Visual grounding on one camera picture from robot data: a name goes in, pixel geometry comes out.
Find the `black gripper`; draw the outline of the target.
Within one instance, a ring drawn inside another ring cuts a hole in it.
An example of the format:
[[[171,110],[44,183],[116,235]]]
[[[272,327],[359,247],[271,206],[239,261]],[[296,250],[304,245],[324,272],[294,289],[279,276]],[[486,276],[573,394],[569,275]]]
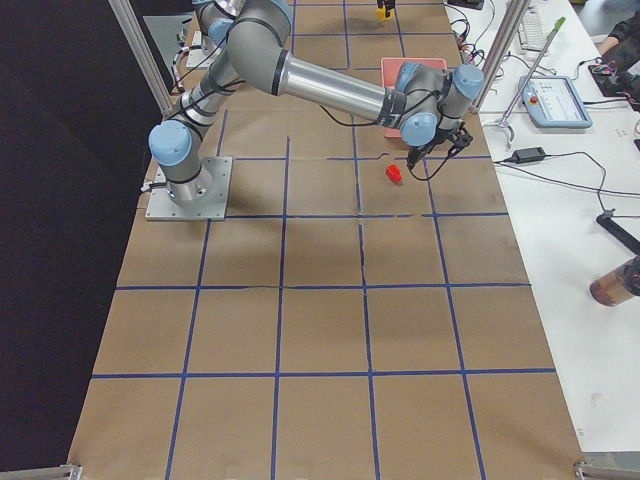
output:
[[[384,10],[394,10],[395,9],[395,0],[377,0],[377,8]]]
[[[466,129],[465,121],[458,121],[457,124],[450,129],[437,128],[434,138],[427,145],[410,148],[406,159],[407,167],[414,168],[424,159],[430,150],[433,150],[445,141],[449,141],[452,144],[447,155],[457,156],[471,144],[473,136]]]

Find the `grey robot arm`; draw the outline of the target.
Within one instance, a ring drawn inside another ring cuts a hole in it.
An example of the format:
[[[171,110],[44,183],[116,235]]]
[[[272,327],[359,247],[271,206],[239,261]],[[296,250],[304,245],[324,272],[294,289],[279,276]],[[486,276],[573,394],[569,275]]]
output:
[[[285,1],[202,1],[194,4],[203,45],[213,55],[200,83],[180,98],[180,106],[215,111],[243,80],[273,96],[291,95],[347,111],[404,99],[379,87],[314,65],[286,49],[293,12]]]
[[[202,45],[213,61],[149,134],[150,153],[163,177],[142,188],[149,195],[149,220],[224,219],[232,160],[202,157],[199,149],[241,82],[360,117],[366,126],[398,131],[409,147],[409,169],[444,142],[450,142],[447,155],[454,157],[472,141],[462,118],[485,84],[474,64],[437,69],[405,61],[391,86],[376,86],[295,58],[285,47],[293,25],[285,1],[196,1],[193,6]]]

